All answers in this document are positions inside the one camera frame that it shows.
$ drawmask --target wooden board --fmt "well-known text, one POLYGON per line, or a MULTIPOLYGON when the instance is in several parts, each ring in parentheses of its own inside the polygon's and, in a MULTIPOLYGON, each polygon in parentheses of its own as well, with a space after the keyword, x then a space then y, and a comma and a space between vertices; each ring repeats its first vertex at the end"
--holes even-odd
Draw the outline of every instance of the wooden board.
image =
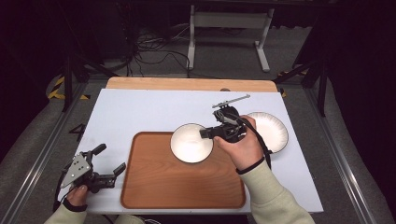
POLYGON ((125 208, 240 208, 244 184, 230 157, 214 146, 204 161, 186 163, 170 148, 172 133, 134 137, 121 194, 125 208))
POLYGON ((270 80, 204 79, 170 77, 112 77, 107 89, 167 91, 265 91, 277 92, 270 80))

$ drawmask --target metal rod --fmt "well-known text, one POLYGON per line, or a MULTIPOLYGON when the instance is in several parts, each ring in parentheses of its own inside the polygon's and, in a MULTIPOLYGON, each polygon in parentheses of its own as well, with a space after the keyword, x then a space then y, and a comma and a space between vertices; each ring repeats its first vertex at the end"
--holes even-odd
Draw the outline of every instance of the metal rod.
MULTIPOLYGON (((86 83, 78 83, 74 94, 75 99, 79 98, 79 96, 84 92, 86 86, 86 83)), ((35 164, 32 166, 28 173, 28 176, 23 181, 20 190, 18 191, 17 195, 14 198, 14 201, 8 208, 6 215, 3 217, 1 223, 16 223, 22 208, 29 199, 29 196, 35 188, 35 184, 37 183, 38 178, 43 173, 44 168, 50 159, 50 155, 52 154, 56 144, 58 143, 59 136, 61 135, 64 125, 66 124, 68 118, 73 111, 73 108, 76 106, 77 103, 78 100, 73 101, 72 104, 69 106, 69 109, 66 112, 63 112, 58 118, 56 125, 49 136, 49 139, 47 140, 40 154, 38 155, 37 160, 35 160, 35 164)))
POLYGON ((264 46, 265 39, 267 38, 268 35, 268 30, 270 29, 271 21, 272 18, 274 17, 274 9, 271 8, 268 10, 266 16, 265 16, 265 22, 264 22, 264 28, 262 29, 262 39, 259 42, 259 49, 262 49, 264 46))
POLYGON ((228 105, 228 104, 230 104, 230 103, 233 103, 233 102, 236 102, 236 101, 240 101, 240 100, 243 100, 243 99, 246 99, 246 98, 249 98, 249 97, 250 97, 250 95, 247 94, 246 96, 242 96, 242 97, 233 99, 233 100, 231 100, 231 101, 225 101, 224 103, 219 103, 218 105, 213 105, 212 108, 216 108, 216 107, 228 105))
POLYGON ((297 74, 303 72, 304 70, 310 68, 315 63, 317 63, 317 62, 309 62, 307 64, 300 65, 300 66, 294 68, 293 70, 289 71, 287 74, 285 74, 285 75, 283 75, 281 77, 277 77, 277 78, 273 79, 272 81, 275 82, 275 84, 280 84, 283 81, 286 81, 289 78, 294 77, 297 74))
POLYGON ((324 113, 324 101, 326 97, 326 83, 327 83, 327 64, 322 64, 322 72, 320 74, 320 81, 319 81, 319 92, 318 92, 318 109, 320 115, 325 117, 324 113))
POLYGON ((322 117, 320 112, 318 111, 316 102, 316 96, 313 90, 304 89, 305 95, 308 98, 308 101, 315 111, 315 115, 318 119, 320 127, 326 135, 326 138, 330 144, 331 150, 330 154, 332 155, 332 160, 334 161, 335 167, 338 170, 338 173, 341 176, 341 179, 344 182, 346 187, 346 192, 350 197, 350 201, 352 201, 353 206, 355 207, 356 213, 361 221, 361 223, 376 223, 373 214, 370 212, 369 205, 364 199, 363 193, 361 192, 361 188, 356 181, 355 176, 352 173, 352 170, 347 163, 347 159, 344 156, 342 149, 335 143, 332 138, 332 130, 330 129, 329 123, 326 118, 322 117))

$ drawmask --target wrist strap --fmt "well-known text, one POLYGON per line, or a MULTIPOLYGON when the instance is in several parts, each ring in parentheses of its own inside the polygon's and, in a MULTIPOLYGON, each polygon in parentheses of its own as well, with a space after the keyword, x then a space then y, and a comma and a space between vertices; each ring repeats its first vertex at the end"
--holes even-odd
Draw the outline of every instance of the wrist strap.
POLYGON ((257 166, 259 166, 260 164, 262 164, 262 162, 265 160, 265 157, 262 157, 259 161, 256 161, 253 165, 249 166, 248 168, 244 169, 244 170, 238 170, 236 169, 236 172, 239 175, 244 175, 245 173, 253 170, 254 168, 256 168, 257 166))
POLYGON ((262 152, 265 156, 265 160, 267 161, 268 167, 271 169, 271 157, 270 154, 273 153, 273 151, 269 150, 267 145, 265 145, 264 139, 262 139, 262 136, 257 132, 257 130, 251 125, 251 123, 247 119, 241 119, 239 116, 236 116, 234 114, 227 114, 228 116, 234 117, 238 120, 240 120, 242 123, 244 123, 251 131, 256 134, 257 140, 259 140, 260 146, 262 147, 262 152))
POLYGON ((64 199, 64 206, 72 212, 84 212, 85 210, 87 210, 88 205, 82 205, 82 206, 74 206, 73 204, 71 204, 69 202, 69 200, 67 200, 67 198, 64 199))

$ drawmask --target tabletop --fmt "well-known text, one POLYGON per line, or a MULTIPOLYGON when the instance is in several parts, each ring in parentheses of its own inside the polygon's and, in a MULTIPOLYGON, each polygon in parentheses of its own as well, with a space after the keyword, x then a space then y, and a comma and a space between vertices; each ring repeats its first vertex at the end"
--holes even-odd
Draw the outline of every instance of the tabletop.
MULTIPOLYGON (((281 152, 272 156, 275 176, 307 211, 323 211, 288 112, 272 81, 113 77, 98 97, 76 153, 105 143, 107 149, 96 156, 92 163, 95 172, 109 173, 120 163, 128 162, 131 144, 137 134, 173 132, 189 122, 204 127, 219 125, 213 118, 212 105, 247 93, 250 94, 248 100, 233 103, 240 114, 265 111, 276 115, 288 130, 289 142, 281 152)), ((124 178, 125 172, 117 179, 114 189, 101 189, 95 195, 90 195, 88 212, 140 215, 250 212, 246 188, 246 203, 240 208, 127 209, 120 203, 124 178)))

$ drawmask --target metal frame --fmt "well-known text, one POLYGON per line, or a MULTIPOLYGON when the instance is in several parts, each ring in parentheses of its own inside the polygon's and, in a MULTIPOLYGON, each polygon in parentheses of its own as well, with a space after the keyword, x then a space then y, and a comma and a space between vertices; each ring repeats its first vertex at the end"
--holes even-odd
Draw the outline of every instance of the metal frame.
POLYGON ((332 160, 334 161, 335 167, 337 168, 338 173, 344 182, 346 192, 348 193, 350 201, 352 201, 353 206, 355 207, 359 220, 361 223, 376 223, 375 218, 370 211, 369 205, 364 199, 361 188, 359 187, 359 184, 356 181, 349 164, 347 163, 347 159, 344 156, 343 150, 335 143, 334 139, 332 138, 332 130, 330 129, 328 121, 325 117, 321 116, 321 113, 317 108, 317 97, 315 96, 314 91, 312 89, 304 89, 304 91, 312 109, 315 111, 318 123, 330 144, 330 154, 332 156, 332 160))
POLYGON ((188 69, 194 67, 195 58, 195 27, 227 27, 227 28, 249 28, 262 29, 262 38, 255 41, 255 48, 259 56, 263 72, 269 72, 270 67, 263 50, 264 42, 274 15, 271 8, 267 13, 219 13, 219 12, 195 12, 195 7, 191 6, 190 14, 190 44, 187 64, 188 69))
MULTIPOLYGON (((76 90, 74 92, 75 99, 78 99, 78 97, 82 95, 86 86, 87 86, 86 83, 78 83, 76 90)), ((50 159, 50 155, 52 154, 56 144, 58 143, 61 132, 64 129, 64 126, 67 120, 69 119, 73 111, 73 108, 76 106, 77 103, 78 101, 73 101, 69 106, 69 108, 67 109, 67 111, 63 112, 61 116, 58 118, 56 125, 49 136, 49 139, 47 140, 46 144, 44 145, 37 159, 35 160, 35 164, 32 166, 26 179, 23 181, 20 190, 18 191, 14 201, 11 203, 6 214, 1 220, 1 223, 3 224, 16 223, 22 208, 25 206, 27 200, 29 199, 30 194, 35 188, 35 184, 37 183, 38 179, 43 173, 44 168, 50 159)))

